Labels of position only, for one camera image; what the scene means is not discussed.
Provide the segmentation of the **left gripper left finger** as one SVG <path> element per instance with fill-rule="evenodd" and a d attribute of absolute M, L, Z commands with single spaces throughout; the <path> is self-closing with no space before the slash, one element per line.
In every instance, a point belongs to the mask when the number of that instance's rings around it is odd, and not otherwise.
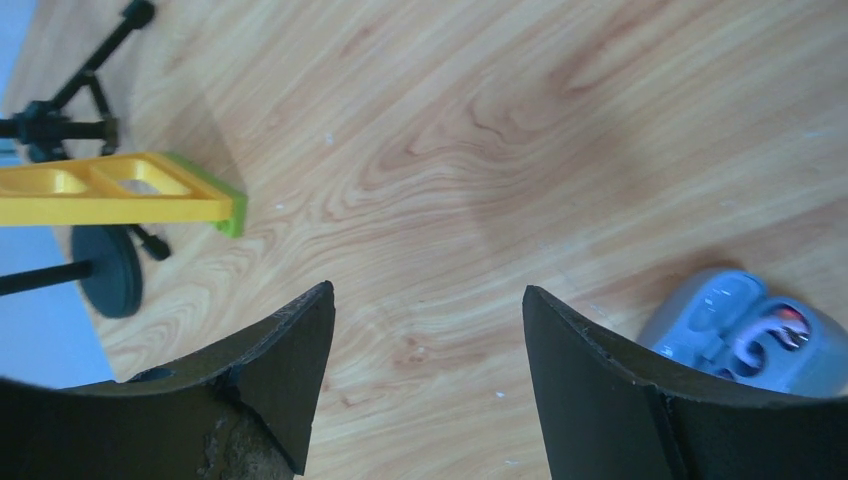
<path fill-rule="evenodd" d="M 324 281 L 131 381 L 1 383 L 5 479 L 291 479 L 305 472 L 335 325 Z"/>

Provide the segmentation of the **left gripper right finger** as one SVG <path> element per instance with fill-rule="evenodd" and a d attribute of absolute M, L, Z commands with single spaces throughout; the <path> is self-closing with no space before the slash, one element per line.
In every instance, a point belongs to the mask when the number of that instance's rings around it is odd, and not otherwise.
<path fill-rule="evenodd" d="M 538 286 L 522 317 L 555 479 L 843 479 L 847 401 L 733 383 L 600 326 Z"/>

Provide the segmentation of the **lavender oval charging case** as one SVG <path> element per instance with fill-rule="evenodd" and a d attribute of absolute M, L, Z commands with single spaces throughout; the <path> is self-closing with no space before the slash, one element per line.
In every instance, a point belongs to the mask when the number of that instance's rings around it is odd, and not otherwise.
<path fill-rule="evenodd" d="M 736 383 L 814 398 L 847 386 L 847 330 L 822 311 L 772 296 L 744 270 L 711 268 L 685 280 L 637 337 L 686 367 Z"/>

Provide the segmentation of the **yellow green toy block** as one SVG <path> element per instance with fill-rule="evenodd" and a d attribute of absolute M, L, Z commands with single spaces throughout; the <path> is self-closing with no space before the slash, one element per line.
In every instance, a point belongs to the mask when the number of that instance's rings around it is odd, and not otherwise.
<path fill-rule="evenodd" d="M 247 195 L 171 152 L 1 169 L 3 226 L 210 223 L 244 234 Z"/>

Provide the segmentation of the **black round-base mic stand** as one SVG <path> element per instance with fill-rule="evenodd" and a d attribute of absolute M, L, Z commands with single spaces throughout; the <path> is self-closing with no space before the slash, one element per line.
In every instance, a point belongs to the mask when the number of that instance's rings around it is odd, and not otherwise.
<path fill-rule="evenodd" d="M 72 261 L 1 277 L 1 294 L 76 282 L 91 306 L 111 319 L 135 315 L 143 299 L 143 276 L 136 247 L 122 226 L 74 226 Z"/>

